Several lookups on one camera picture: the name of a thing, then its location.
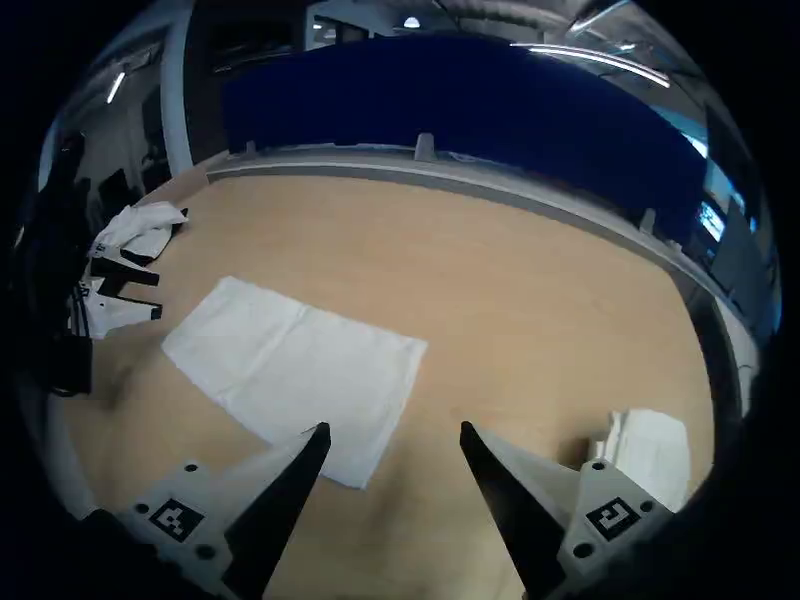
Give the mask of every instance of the ceiling light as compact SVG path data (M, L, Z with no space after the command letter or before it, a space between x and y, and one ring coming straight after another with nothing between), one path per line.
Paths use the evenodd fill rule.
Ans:
M614 56L613 54L606 54L605 52L598 52L596 50L588 50L586 48L577 48L573 46L556 46L553 44L511 44L512 46L522 46L527 48L530 52L537 54L550 54L553 56L570 56L573 58L582 58L584 60L591 60L594 62L603 63L618 69L630 71L640 77L649 79L660 86L668 88L670 86L669 79L666 75L655 69L651 69L645 65L633 62L626 58Z
M119 86L124 78L124 72L117 75L117 78L114 80L114 85L111 86L111 91L108 93L108 98L106 98L106 104L111 104L111 101L114 99L114 96L116 96L117 90L119 89Z

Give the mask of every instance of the white cloth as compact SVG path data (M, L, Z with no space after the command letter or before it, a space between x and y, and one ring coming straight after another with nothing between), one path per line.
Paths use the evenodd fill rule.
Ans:
M593 458L604 458L661 504L678 512L686 502L691 475L686 426L648 409L612 412L610 421L608 437L595 442Z
M225 277L162 347L214 402L270 443L327 421L332 443L322 473L364 488L427 342Z
M172 226L188 220L169 202L126 206L97 234L95 243L155 258L169 242Z

